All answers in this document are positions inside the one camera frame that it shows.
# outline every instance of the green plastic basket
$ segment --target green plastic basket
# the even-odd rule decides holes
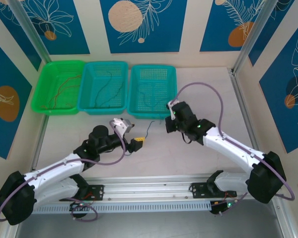
[[[136,65],[131,70],[127,111],[139,119],[164,119],[166,108],[177,94],[175,67]]]
[[[32,110],[46,115],[78,113],[77,101],[85,62],[80,60],[54,61],[41,72],[32,99]]]

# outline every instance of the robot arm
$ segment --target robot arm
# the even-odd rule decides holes
[[[125,133],[134,126],[128,120],[114,119],[113,124],[129,153],[136,152],[142,147],[143,141],[132,139],[128,143],[124,138]],[[121,146],[121,139],[116,133],[109,135],[108,128],[99,125],[89,134],[88,140],[64,159],[24,175],[19,171],[12,173],[0,190],[0,207],[17,187],[31,178],[35,179],[29,181],[4,206],[2,212],[6,219],[11,225],[16,225],[29,217],[33,209],[39,206],[68,197],[77,199],[85,197],[88,183],[79,173],[95,164],[89,161],[98,163],[101,153],[111,152]]]
[[[247,189],[256,200],[268,203],[282,187],[283,183],[280,179],[256,158],[264,160],[286,180],[277,154],[274,152],[264,154],[247,147],[223,132],[220,133],[214,123],[206,119],[198,120],[185,102],[175,100],[173,103],[169,102],[167,107],[171,113],[171,116],[165,119],[167,133],[180,131],[191,141],[196,141],[227,156],[246,172],[242,176],[241,174],[236,176],[217,171],[208,180],[213,185],[212,190],[241,191],[242,189],[244,191]]]

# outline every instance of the orange circle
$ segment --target orange circle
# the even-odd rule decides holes
[[[291,94],[287,95],[285,98],[285,105],[289,109],[293,108],[295,105],[295,97]]]
[[[56,34],[53,31],[46,31],[44,33],[44,36],[46,37],[46,39],[48,39],[50,41],[56,40]]]
[[[19,114],[20,100],[17,91],[10,86],[0,87],[0,118],[12,122]]]
[[[254,22],[246,22],[243,26],[238,26],[231,31],[228,37],[228,44],[232,47],[241,47],[244,45],[245,40],[252,29]]]

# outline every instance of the gray floor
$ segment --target gray floor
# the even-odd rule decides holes
[[[271,205],[242,201],[227,214],[159,212],[99,214],[91,223],[70,215],[32,215],[17,238],[279,238],[283,237]]]

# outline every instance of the plastic basket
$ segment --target plastic basket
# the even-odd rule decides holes
[[[136,65],[131,70],[127,111],[139,119],[163,119],[170,115],[165,105],[176,93],[174,67]]]
[[[128,65],[121,61],[85,65],[77,108],[90,115],[121,114],[127,107]]]
[[[46,115],[78,113],[77,100],[85,62],[54,61],[41,72],[32,99],[32,110]]]

